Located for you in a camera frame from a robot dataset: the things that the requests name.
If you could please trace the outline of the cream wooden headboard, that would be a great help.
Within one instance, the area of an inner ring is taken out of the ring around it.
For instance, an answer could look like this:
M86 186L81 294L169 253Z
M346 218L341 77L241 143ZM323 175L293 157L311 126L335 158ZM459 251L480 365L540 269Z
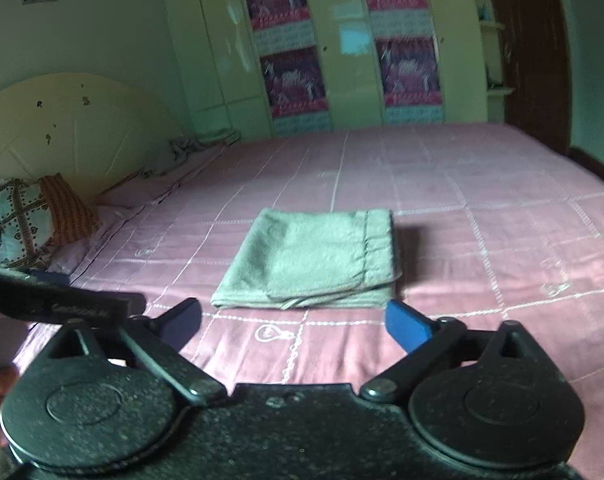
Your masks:
M181 134L142 90L86 73L38 76L0 92L0 179L61 174L91 200Z

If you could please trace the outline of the patterned white pillow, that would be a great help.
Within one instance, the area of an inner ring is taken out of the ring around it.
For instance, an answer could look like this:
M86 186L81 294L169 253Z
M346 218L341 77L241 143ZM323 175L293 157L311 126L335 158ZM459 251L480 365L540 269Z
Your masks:
M52 213L38 183L0 179L0 264L37 266L52 239Z

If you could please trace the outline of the light green pants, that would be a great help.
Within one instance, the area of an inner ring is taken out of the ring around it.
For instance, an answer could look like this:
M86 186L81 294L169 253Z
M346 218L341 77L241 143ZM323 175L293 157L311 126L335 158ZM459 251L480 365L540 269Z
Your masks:
M387 209L264 209L211 297L213 307L382 308L401 277Z

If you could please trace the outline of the dark wooden door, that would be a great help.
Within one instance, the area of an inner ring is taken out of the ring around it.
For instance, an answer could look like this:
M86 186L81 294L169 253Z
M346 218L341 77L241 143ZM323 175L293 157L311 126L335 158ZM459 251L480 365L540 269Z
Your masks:
M570 143L571 75L561 0L493 0L503 74L514 92L505 117L548 148L564 154Z

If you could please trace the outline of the crumpled grey cloth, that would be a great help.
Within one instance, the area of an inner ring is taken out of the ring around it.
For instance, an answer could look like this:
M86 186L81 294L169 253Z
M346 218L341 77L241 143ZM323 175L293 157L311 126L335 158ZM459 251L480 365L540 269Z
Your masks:
M163 176L183 166L195 153L204 152L217 145L231 146L241 140L241 133L234 128L224 128L204 136L174 136L163 141L149 156L140 170L143 178Z

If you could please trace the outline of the orange patterned pillow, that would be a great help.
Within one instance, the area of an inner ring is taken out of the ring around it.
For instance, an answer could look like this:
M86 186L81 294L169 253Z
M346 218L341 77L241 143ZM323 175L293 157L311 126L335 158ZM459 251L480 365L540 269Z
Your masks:
M52 216L52 246L78 242L99 230L101 222L96 211L81 199L61 174L41 177L38 184Z

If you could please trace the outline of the pink checked bedsheet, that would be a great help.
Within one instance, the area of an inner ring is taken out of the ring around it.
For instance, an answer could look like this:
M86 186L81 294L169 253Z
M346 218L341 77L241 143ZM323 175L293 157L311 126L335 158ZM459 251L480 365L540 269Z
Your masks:
M604 182L519 130L375 128L214 148L98 200L58 249L78 287L188 297L183 355L227 388L364 384L401 359L396 297L476 330L518 321L575 388L572 465L604 479Z

